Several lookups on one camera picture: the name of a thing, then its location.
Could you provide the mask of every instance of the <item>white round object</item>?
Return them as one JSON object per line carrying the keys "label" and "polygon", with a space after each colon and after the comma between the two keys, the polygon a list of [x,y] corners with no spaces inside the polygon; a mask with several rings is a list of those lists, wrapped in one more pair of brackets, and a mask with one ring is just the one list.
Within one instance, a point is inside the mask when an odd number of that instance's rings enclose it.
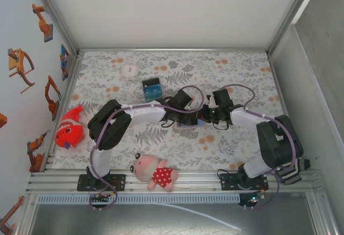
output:
{"label": "white round object", "polygon": [[125,81],[137,81],[139,76],[139,67],[134,64],[124,65],[122,66],[121,74]]}

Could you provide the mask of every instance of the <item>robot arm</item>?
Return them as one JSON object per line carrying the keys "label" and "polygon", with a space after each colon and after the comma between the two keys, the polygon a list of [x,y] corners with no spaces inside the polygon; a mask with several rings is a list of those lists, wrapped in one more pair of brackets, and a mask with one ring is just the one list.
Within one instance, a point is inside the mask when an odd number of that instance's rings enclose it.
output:
{"label": "robot arm", "polygon": [[[137,105],[135,105],[135,109],[132,109],[133,106],[121,105],[115,99],[107,102],[88,124],[90,137],[94,144],[105,122],[115,110],[121,108],[130,109],[123,110],[115,115],[116,120],[113,123],[110,122],[105,129],[99,147],[93,155],[94,169],[97,174],[103,177],[109,173],[111,151],[120,142],[130,124],[164,120],[174,120],[185,125],[196,124],[198,119],[213,124],[225,121],[227,125],[237,125],[255,132],[259,138],[261,155],[239,167],[238,179],[240,185],[244,188],[250,187],[255,182],[254,179],[261,174],[291,161],[292,149],[289,139],[277,124],[245,111],[240,104],[234,105],[226,89],[215,91],[207,98],[208,105],[203,105],[199,111],[194,113],[180,113],[158,106],[165,105],[184,110],[191,101],[191,97],[183,90],[179,90],[168,101],[158,99],[141,104],[140,108],[136,108]],[[275,119],[282,123],[291,134],[296,148],[296,157],[302,156],[303,148],[290,119],[285,115],[278,116]],[[93,177],[97,176],[90,168],[88,168],[88,173],[91,173]]]}

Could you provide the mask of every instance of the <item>plush pig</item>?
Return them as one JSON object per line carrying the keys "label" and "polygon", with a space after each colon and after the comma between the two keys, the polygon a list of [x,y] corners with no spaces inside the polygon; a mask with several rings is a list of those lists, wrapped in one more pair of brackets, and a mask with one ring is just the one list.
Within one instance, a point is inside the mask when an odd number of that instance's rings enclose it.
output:
{"label": "plush pig", "polygon": [[160,185],[165,191],[173,190],[174,182],[179,177],[178,171],[166,168],[166,160],[159,162],[153,155],[135,155],[136,163],[130,167],[130,171],[141,182],[149,182],[148,190],[153,190],[156,184]]}

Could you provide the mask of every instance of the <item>red fish toy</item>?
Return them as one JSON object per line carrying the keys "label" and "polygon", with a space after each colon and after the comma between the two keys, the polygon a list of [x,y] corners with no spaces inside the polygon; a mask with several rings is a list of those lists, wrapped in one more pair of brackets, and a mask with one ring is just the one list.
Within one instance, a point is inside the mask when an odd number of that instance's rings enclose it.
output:
{"label": "red fish toy", "polygon": [[78,123],[82,106],[69,110],[61,120],[58,131],[55,135],[55,142],[58,146],[69,149],[75,147],[82,140],[83,127]]}

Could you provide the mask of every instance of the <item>floral tablecloth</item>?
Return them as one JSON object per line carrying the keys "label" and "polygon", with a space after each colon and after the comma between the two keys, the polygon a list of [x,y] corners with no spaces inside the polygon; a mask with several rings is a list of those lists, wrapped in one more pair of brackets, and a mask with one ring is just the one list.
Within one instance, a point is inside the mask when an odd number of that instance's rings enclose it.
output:
{"label": "floral tablecloth", "polygon": [[[110,99],[123,104],[144,103],[141,82],[124,81],[121,66],[128,63],[140,68],[139,80],[159,77],[164,96],[175,95],[185,85],[193,84],[210,94],[227,84],[240,83],[251,87],[256,98],[249,108],[276,116],[282,114],[273,74],[264,53],[224,52],[86,52],[71,97],[69,108],[82,104],[80,123],[84,126],[81,143],[69,150],[57,147],[53,168],[85,169],[89,164],[91,142],[87,123]],[[187,89],[190,105],[200,102],[197,90]],[[234,104],[250,98],[247,90],[228,88]],[[130,126],[121,142],[113,149],[111,169],[129,169],[135,153],[157,155],[168,165],[182,170],[237,169],[256,157],[259,143],[255,134],[238,126],[227,131],[211,124],[195,129],[164,129],[161,123]]]}

